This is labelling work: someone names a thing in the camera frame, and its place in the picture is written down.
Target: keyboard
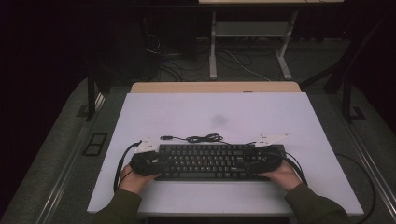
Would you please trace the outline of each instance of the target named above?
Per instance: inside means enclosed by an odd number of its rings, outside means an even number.
[[[285,152],[283,145],[273,147]],[[159,145],[159,161],[167,161],[168,165],[156,180],[268,181],[238,165],[262,159],[253,148],[254,145]]]

